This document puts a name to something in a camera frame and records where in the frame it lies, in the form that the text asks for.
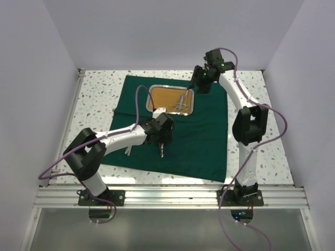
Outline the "steel surgical scissors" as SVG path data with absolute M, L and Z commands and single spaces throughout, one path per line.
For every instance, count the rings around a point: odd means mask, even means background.
M 173 104 L 173 105 L 170 105 L 169 108 L 171 110 L 174 110 L 175 112 L 180 112 L 181 109 L 182 109 L 183 99 L 184 99 L 184 95 L 181 94 L 180 97 L 178 98 L 178 100 L 176 101 L 176 103 Z

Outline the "steel hemostat clamp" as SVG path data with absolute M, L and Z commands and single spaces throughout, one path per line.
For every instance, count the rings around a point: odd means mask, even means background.
M 179 106 L 179 112 L 187 112 L 189 110 L 189 105 L 187 104 L 188 93 L 189 93 L 189 90 L 187 90 L 181 96 L 181 101 L 180 101 L 180 106 Z

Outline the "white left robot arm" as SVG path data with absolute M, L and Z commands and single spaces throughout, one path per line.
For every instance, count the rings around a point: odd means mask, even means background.
M 132 146 L 158 144 L 163 157 L 165 145 L 172 142 L 173 128 L 174 120 L 166 112 L 157 110 L 152 118 L 125 128 L 102 133 L 86 128 L 68 146 L 63 157 L 90 199 L 101 206 L 109 198 L 109 189 L 98 174 L 104 156 L 124 148 L 129 155 Z

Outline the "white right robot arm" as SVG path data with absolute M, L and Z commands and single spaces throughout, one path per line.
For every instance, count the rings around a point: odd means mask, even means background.
M 195 66 L 189 88 L 197 87 L 197 93 L 206 94 L 210 92 L 212 84 L 217 82 L 237 109 L 232 135 L 239 145 L 240 167 L 233 189 L 229 189 L 222 196 L 233 199 L 239 205 L 245 205 L 258 196 L 255 147 L 266 133 L 269 110 L 262 107 L 239 82 L 237 62 L 226 62 L 220 49 L 206 52 L 204 60 L 204 66 Z

